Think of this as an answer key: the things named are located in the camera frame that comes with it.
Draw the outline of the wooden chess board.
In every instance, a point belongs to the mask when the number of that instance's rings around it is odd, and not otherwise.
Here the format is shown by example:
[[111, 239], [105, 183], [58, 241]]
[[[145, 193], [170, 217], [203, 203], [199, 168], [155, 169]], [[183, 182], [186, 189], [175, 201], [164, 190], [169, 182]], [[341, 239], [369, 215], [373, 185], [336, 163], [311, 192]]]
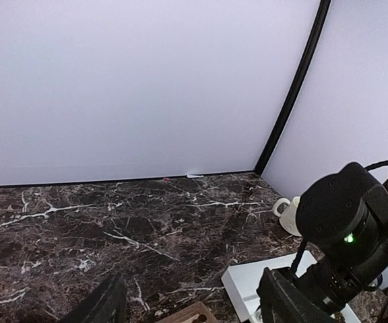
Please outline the wooden chess board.
[[178, 311], [157, 323], [218, 323], [218, 319], [212, 314], [210, 309], [202, 302], [198, 301], [183, 310]]

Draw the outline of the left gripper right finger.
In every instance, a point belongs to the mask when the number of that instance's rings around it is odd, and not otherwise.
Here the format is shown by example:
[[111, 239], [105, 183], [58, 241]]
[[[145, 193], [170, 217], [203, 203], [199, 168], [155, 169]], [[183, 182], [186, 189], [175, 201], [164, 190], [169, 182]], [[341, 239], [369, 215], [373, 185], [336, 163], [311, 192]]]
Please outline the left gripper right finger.
[[335, 322], [277, 270], [264, 268], [257, 295], [262, 322]]

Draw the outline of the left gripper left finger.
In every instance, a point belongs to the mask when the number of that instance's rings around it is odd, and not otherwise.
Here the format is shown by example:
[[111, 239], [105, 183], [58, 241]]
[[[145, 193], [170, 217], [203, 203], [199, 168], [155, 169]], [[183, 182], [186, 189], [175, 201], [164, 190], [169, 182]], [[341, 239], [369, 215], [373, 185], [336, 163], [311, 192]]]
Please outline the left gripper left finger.
[[127, 289], [121, 273], [108, 276], [87, 298], [61, 318], [63, 322], [126, 322]]

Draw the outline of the white plastic tray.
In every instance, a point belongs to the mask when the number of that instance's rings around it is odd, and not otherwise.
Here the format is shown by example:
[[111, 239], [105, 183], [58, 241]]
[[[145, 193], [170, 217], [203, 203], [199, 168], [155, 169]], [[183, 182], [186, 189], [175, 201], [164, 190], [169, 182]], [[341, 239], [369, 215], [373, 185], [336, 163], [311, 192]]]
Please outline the white plastic tray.
[[229, 266], [222, 283], [241, 322], [334, 322], [298, 290], [284, 271], [296, 254]]

